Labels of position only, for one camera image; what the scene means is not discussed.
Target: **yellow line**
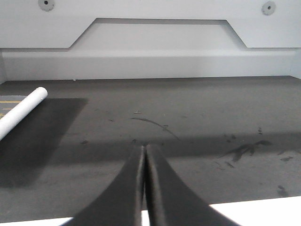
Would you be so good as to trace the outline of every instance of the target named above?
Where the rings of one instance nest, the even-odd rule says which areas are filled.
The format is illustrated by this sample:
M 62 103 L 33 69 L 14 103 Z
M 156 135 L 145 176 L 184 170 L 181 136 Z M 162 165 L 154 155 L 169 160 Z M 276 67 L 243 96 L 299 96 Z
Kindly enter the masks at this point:
M 18 104 L 21 101 L 9 101 L 9 100 L 1 100 L 0 104 Z

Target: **gray floor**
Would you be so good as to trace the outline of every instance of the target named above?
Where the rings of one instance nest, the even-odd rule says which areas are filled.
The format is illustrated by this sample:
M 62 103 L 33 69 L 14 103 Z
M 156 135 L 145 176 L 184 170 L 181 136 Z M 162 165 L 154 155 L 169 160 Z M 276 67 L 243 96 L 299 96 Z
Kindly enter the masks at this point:
M 301 80 L 19 81 L 0 93 L 38 86 L 48 98 L 0 142 L 0 222 L 74 216 L 118 174 L 133 140 L 161 145 L 209 203 L 301 195 Z M 220 157 L 241 145 L 238 161 Z

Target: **white roll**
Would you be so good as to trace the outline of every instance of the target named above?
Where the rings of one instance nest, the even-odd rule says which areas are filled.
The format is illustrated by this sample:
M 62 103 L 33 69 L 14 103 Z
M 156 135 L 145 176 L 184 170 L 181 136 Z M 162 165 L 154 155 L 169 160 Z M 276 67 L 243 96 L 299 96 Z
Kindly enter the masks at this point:
M 26 115 L 47 97 L 47 90 L 36 88 L 18 105 L 0 119 L 0 140 L 2 140 Z

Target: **stain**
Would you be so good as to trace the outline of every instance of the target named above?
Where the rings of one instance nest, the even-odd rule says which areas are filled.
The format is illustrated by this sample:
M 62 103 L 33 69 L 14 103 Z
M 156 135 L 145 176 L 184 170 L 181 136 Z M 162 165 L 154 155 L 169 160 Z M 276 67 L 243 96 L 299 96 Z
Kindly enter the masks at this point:
M 285 150 L 279 152 L 277 155 L 282 155 L 285 152 Z
M 262 129 L 261 129 L 261 127 L 258 127 L 258 134 L 262 135 Z
M 285 188 L 283 186 L 278 185 L 278 188 L 280 189 L 277 191 L 279 196 L 281 196 L 282 198 L 286 198 L 289 196 L 288 192 L 285 190 Z
M 219 158 L 224 157 L 228 154 L 234 153 L 234 157 L 233 157 L 232 161 L 237 162 L 241 159 L 243 154 L 245 154 L 247 152 L 250 152 L 250 156 L 252 156 L 255 153 L 255 149 L 259 148 L 260 145 L 268 146 L 268 145 L 272 145 L 272 143 L 267 140 L 261 140 L 261 141 L 256 142 L 255 144 L 241 145 L 238 148 L 235 148 L 235 149 L 232 149 L 232 150 L 226 152 L 225 154 L 221 155 Z
M 144 118 L 131 118 L 131 119 L 132 120 L 146 121 L 146 122 L 152 123 L 154 125 L 157 125 L 157 126 L 161 127 L 162 129 L 165 129 L 166 132 L 168 132 L 171 135 L 173 135 L 177 140 L 180 140 L 172 131 L 170 131 L 169 129 L 167 129 L 164 126 L 160 125 L 159 123 L 156 123 L 155 121 L 152 121 L 152 120 L 149 120 L 149 119 L 144 119 Z
M 214 163 L 216 164 L 216 165 L 218 165 L 218 166 L 222 166 L 221 164 L 219 164 L 218 162 L 216 162 L 216 161 L 214 161 Z
M 226 164 L 227 164 L 227 166 L 229 166 L 230 168 L 235 168 L 231 163 L 229 163 L 229 162 L 225 162 Z
M 288 156 L 288 157 L 282 158 L 282 159 L 280 159 L 280 160 L 281 160 L 281 161 L 290 161 L 291 159 L 293 159 L 293 157 Z
M 89 143 L 89 141 L 87 141 L 87 140 L 83 140 L 83 141 L 81 142 L 82 145 L 86 145 L 87 143 Z

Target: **white panel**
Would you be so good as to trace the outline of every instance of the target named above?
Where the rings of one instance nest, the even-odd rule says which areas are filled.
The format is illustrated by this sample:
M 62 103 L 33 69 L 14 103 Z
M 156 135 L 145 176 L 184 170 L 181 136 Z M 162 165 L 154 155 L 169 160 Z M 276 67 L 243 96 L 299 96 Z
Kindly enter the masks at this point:
M 298 50 L 294 56 L 291 75 L 301 79 L 301 50 Z
M 289 75 L 295 49 L 248 49 L 226 21 L 97 20 L 70 49 L 6 49 L 8 80 Z
M 65 48 L 95 18 L 228 20 L 249 48 L 301 47 L 301 1 L 275 0 L 56 0 L 50 12 L 37 0 L 0 1 L 0 48 Z
M 0 84 L 6 81 L 6 73 L 4 68 L 4 61 L 2 57 L 2 51 L 0 49 Z

